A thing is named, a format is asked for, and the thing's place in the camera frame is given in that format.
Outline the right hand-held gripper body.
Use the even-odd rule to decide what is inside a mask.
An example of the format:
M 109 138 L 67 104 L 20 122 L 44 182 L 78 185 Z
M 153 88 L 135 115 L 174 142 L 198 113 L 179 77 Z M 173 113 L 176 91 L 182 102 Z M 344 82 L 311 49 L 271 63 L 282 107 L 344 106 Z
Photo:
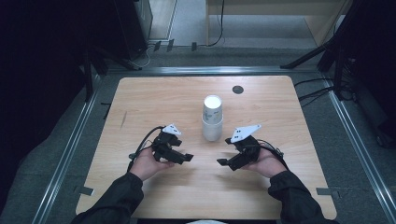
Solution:
M 245 127 L 237 127 L 232 138 L 233 145 L 239 151 L 237 155 L 242 157 L 242 167 L 256 161 L 259 157 L 261 145 L 252 136 L 262 126 L 260 124 L 250 125 Z

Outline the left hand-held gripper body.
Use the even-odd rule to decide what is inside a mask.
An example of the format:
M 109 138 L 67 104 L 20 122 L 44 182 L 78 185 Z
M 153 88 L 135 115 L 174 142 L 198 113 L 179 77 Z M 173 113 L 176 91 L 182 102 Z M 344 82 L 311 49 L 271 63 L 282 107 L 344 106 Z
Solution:
M 179 135 L 181 135 L 181 132 L 177 129 L 175 124 L 169 124 L 162 128 L 160 134 L 154 139 L 151 146 L 154 151 L 154 159 L 156 161 L 160 161 L 161 159 L 169 161 L 172 153 L 179 153 L 178 151 L 173 150 L 173 147 L 175 146 L 170 145 L 170 141 L 178 139 L 177 137 Z

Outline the stack of white paper cups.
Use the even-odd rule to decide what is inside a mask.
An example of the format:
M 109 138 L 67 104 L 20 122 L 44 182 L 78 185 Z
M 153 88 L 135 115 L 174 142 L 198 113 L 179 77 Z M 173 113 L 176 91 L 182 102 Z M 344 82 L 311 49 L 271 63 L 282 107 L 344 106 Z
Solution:
M 208 95 L 204 99 L 202 124 L 205 140 L 214 142 L 222 135 L 222 100 L 217 95 Z

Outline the person's right hand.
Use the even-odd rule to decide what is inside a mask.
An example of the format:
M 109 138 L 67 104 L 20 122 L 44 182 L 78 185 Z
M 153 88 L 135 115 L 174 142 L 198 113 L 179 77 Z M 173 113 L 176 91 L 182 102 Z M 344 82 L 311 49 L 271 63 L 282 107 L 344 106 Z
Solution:
M 287 168 L 270 151 L 262 149 L 258 160 L 242 167 L 243 170 L 256 172 L 264 177 L 272 178 L 287 170 Z

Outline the person's left hand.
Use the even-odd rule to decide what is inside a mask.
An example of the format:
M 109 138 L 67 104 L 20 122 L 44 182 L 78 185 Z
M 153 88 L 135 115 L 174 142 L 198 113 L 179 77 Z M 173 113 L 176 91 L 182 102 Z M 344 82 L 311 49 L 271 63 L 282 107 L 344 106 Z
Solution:
M 170 161 L 156 161 L 153 156 L 152 148 L 143 149 L 129 172 L 139 177 L 142 181 L 156 175 L 158 172 L 172 168 L 175 164 Z

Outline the person's white shirt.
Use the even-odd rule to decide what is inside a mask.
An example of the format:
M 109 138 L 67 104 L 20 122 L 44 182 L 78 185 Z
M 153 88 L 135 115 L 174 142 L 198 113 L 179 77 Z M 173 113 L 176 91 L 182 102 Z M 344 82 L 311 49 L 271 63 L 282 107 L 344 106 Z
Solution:
M 186 224 L 227 224 L 227 223 L 222 222 L 222 221 L 218 221 L 218 220 L 206 220 L 206 219 L 204 219 L 204 220 L 194 220 L 194 221 L 188 222 Z

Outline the black metal stand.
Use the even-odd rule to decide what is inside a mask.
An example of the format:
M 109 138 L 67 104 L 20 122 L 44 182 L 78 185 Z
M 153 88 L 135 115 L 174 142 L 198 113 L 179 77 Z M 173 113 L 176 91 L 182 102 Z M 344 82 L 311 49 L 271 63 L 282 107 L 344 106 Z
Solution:
M 105 76 L 108 72 L 108 67 L 106 65 L 105 59 L 110 59 L 114 63 L 121 65 L 127 70 L 140 71 L 142 69 L 141 66 L 133 65 L 132 62 L 123 60 L 122 58 L 111 54 L 107 50 L 104 50 L 96 46 L 93 47 L 87 46 L 83 54 L 83 60 L 84 60 L 83 72 L 84 72 L 85 88 L 86 88 L 86 97 L 85 97 L 86 102 L 91 100 L 94 93 L 92 68 L 94 68 L 99 75 Z

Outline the dark cabinet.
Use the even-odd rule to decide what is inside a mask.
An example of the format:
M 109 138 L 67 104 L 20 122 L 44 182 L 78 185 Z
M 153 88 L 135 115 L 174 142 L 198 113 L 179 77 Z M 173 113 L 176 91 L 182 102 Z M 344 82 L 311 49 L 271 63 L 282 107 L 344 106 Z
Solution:
M 125 59 L 132 60 L 148 48 L 153 15 L 149 0 L 114 0 L 120 21 Z

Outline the black tripod stand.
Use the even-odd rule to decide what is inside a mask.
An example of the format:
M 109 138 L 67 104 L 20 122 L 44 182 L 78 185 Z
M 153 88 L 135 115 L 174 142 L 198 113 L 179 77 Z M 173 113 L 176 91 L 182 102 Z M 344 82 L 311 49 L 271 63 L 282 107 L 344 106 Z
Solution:
M 347 11 L 339 28 L 327 42 L 309 51 L 297 60 L 281 65 L 280 68 L 294 69 L 300 64 L 305 63 L 320 53 L 323 53 L 317 65 L 317 69 L 319 72 L 327 72 L 331 68 L 332 64 L 335 63 L 332 91 L 340 101 L 345 100 L 345 97 L 342 95 L 342 75 L 344 65 L 347 60 L 347 42 L 352 39 L 354 28 L 357 23 L 356 16 L 359 14 L 361 4 L 363 2 L 364 0 L 353 0 L 351 7 Z

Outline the light wooden desk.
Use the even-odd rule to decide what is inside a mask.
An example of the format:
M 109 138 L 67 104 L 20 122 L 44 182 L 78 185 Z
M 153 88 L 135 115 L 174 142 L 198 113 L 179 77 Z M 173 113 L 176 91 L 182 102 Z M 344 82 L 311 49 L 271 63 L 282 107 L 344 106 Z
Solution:
M 304 16 L 316 44 L 323 44 L 353 0 L 205 0 L 206 38 L 210 15 Z

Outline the metal floor rail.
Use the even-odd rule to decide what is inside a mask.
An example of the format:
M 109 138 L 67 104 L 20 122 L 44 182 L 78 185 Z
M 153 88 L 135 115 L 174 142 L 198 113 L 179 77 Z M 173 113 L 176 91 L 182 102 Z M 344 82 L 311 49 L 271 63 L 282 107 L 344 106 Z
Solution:
M 330 99 L 389 224 L 396 224 L 396 200 L 391 194 L 391 190 L 377 169 L 369 150 L 363 143 L 360 133 L 347 112 L 345 103 L 338 99 L 335 91 L 330 92 Z
M 93 79 L 92 96 L 82 107 L 82 110 L 78 116 L 77 123 L 74 126 L 73 131 L 71 132 L 71 135 L 64 148 L 62 157 L 60 158 L 57 167 L 52 175 L 52 178 L 46 187 L 44 195 L 35 212 L 35 216 L 31 224 L 46 223 L 50 214 L 50 210 L 58 196 L 62 183 L 64 182 L 65 175 L 77 149 L 79 139 L 92 112 L 94 103 L 97 98 L 98 89 L 101 87 L 102 83 L 103 78 L 99 75 L 95 75 Z
M 315 66 L 303 66 L 294 69 L 276 66 L 185 66 L 185 67 L 147 67 L 141 70 L 127 70 L 113 67 L 109 75 L 126 77 L 184 77 L 184 76 L 261 76 L 281 74 L 317 73 Z

